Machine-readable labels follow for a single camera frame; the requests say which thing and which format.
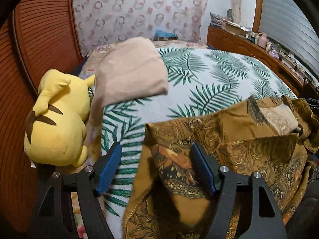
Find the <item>window blind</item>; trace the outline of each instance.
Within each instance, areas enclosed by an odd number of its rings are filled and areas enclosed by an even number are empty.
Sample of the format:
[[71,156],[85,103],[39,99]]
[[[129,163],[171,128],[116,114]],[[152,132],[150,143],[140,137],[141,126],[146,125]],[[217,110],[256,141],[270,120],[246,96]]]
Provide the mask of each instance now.
[[319,38],[293,0],[263,0],[259,32],[290,49],[319,77]]

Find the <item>bed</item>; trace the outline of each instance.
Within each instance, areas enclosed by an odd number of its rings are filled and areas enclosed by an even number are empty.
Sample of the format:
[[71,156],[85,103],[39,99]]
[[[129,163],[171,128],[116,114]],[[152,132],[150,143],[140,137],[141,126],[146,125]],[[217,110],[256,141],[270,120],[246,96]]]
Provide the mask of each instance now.
[[[255,58],[209,50],[203,44],[179,41],[154,44],[167,68],[168,95],[108,105],[104,108],[100,128],[87,124],[84,143],[89,148],[89,158],[84,166],[94,164],[101,152],[105,155],[113,142],[120,142],[123,148],[111,188],[99,199],[116,239],[122,238],[122,218],[138,168],[145,123],[208,114],[245,100],[250,95],[256,98],[282,95],[297,98],[275,73]],[[94,60],[100,60],[114,46],[116,44],[109,44],[92,51],[88,62],[92,57],[93,63],[84,66],[80,77],[93,74]],[[89,93],[92,98],[94,87],[89,89]],[[78,169],[62,171],[77,172]],[[86,238],[75,193],[72,194],[72,203],[79,235]]]

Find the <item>metal screw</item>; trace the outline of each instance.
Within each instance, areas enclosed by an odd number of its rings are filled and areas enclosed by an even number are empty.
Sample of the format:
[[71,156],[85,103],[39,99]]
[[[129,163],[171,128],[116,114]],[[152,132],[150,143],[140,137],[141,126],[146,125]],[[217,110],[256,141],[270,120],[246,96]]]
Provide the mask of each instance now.
[[227,167],[227,166],[224,166],[224,165],[220,167],[220,170],[221,170],[222,172],[228,172],[228,171],[229,171],[228,167]]
[[254,172],[254,176],[255,176],[256,178],[260,178],[260,177],[261,177],[261,174],[260,174],[260,172]]
[[84,171],[86,172],[92,172],[93,171],[93,166],[92,165],[88,165],[84,168]]
[[60,172],[54,172],[52,173],[53,178],[58,178],[60,176]]

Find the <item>pikachu plush toy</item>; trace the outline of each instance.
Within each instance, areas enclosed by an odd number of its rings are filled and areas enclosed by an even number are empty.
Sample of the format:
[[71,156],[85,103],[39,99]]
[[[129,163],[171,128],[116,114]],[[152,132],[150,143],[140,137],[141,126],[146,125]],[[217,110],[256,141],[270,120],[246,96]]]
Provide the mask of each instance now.
[[82,80],[55,69],[44,74],[24,137],[25,152],[34,162],[79,167],[86,161],[84,121],[90,112],[88,88],[94,77]]

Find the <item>folded blanket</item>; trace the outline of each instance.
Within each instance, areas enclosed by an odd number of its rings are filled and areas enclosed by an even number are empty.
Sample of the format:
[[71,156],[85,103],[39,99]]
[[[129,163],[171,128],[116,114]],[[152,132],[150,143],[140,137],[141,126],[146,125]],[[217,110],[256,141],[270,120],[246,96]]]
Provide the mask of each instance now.
[[167,91],[167,70],[152,41],[129,39],[111,50],[96,71],[90,123],[101,124],[104,106]]
[[[299,125],[300,132],[292,132]],[[198,141],[221,165],[250,175],[259,171],[286,224],[309,177],[307,153],[319,148],[319,122],[304,99],[253,96],[206,116],[146,125],[141,159],[124,213],[124,238],[198,239],[210,223],[216,199],[203,191],[192,168]],[[237,194],[227,239],[236,232]]]

